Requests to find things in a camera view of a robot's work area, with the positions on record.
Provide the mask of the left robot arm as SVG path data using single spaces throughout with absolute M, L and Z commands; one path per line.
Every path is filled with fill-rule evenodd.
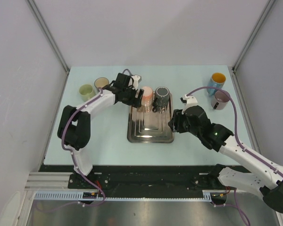
M 95 182 L 94 175 L 90 174 L 92 162 L 83 150 L 91 138 L 92 119 L 118 102 L 134 108 L 141 107 L 144 93 L 143 89 L 138 88 L 141 80 L 139 75 L 119 73 L 115 80 L 99 88 L 99 93 L 83 104 L 64 107 L 57 136 L 61 139 L 62 149 L 70 152 L 74 170 L 80 174 L 78 182 L 84 188 L 92 187 Z

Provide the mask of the purple mug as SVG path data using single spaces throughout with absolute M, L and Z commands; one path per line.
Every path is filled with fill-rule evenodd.
M 223 110 L 227 103 L 230 101 L 230 94 L 223 91 L 216 91 L 211 98 L 211 106 L 214 110 Z

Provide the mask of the blue butterfly mug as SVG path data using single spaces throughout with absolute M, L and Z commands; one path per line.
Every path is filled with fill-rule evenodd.
M 207 92 L 209 96 L 214 95 L 214 93 L 217 91 L 214 88 L 218 88 L 221 89 L 223 87 L 223 85 L 226 82 L 226 76 L 222 73 L 214 73 L 212 74 L 210 81 L 208 83 L 208 88 L 207 88 Z

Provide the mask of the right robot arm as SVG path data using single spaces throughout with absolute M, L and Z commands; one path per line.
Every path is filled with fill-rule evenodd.
M 228 128 L 212 123 L 198 105 L 186 110 L 175 109 L 168 125 L 173 132 L 194 135 L 207 149 L 230 157 L 249 171 L 241 173 L 218 164 L 208 177 L 212 188 L 236 187 L 258 196 L 268 207 L 283 213 L 283 166 L 243 146 Z

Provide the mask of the green mug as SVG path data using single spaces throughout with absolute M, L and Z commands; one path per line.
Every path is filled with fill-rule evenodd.
M 90 84 L 82 85 L 79 88 L 79 94 L 84 102 L 90 100 L 96 95 L 93 86 Z

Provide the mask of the cream mug black handle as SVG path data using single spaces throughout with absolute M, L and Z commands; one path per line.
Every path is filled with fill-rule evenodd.
M 109 84 L 109 80 L 106 77 L 99 77 L 94 82 L 95 89 L 99 92 L 104 86 Z

